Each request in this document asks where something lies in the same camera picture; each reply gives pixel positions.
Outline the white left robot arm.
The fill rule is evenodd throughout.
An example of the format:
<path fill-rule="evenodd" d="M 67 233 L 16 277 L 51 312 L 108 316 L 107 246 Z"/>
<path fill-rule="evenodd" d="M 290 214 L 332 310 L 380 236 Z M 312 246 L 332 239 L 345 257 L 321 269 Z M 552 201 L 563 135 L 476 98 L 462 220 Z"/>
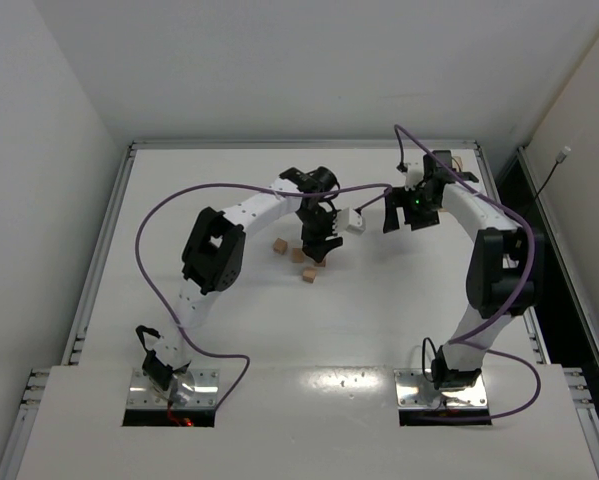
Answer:
<path fill-rule="evenodd" d="M 158 295 L 189 347 L 209 358 L 235 357 L 201 349 L 187 329 L 205 321 L 219 294 L 235 283 L 242 269 L 246 240 L 265 227 L 286 215 L 297 215 L 302 224 L 301 251 L 317 263 L 343 245 L 335 231 L 339 211 L 332 204 L 339 186 L 335 174 L 323 166 L 308 173 L 291 167 L 268 187 L 234 183 L 204 186 L 241 189 L 253 195 L 222 210 L 206 207 L 200 211 L 181 254 L 180 306 L 174 308 L 162 294 Z"/>

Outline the clear amber plastic bin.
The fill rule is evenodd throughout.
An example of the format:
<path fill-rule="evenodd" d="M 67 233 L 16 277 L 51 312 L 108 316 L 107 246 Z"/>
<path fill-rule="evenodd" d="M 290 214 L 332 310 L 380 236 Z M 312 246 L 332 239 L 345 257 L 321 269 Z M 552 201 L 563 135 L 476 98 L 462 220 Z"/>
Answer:
<path fill-rule="evenodd" d="M 448 170 L 452 170 L 457 176 L 461 176 L 463 174 L 463 163 L 460 157 L 455 157 L 452 155 L 450 150 L 436 150 L 434 154 L 439 159 L 437 163 L 437 186 L 436 186 L 436 196 L 437 204 L 440 212 L 445 212 L 446 209 L 443 207 L 443 191 L 446 185 L 454 184 L 455 178 L 451 175 Z"/>

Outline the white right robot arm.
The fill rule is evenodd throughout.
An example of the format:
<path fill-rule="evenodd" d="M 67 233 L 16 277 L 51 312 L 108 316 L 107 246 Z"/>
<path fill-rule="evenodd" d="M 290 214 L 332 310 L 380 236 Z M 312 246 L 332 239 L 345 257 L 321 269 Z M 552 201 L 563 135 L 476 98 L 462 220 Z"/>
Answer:
<path fill-rule="evenodd" d="M 473 242 L 465 281 L 468 306 L 453 336 L 436 350 L 429 382 L 435 389 L 471 387 L 483 360 L 510 322 L 534 306 L 543 290 L 545 240 L 513 211 L 479 192 L 477 177 L 452 165 L 447 150 L 423 157 L 422 177 L 384 197 L 382 230 L 411 230 L 451 214 Z"/>

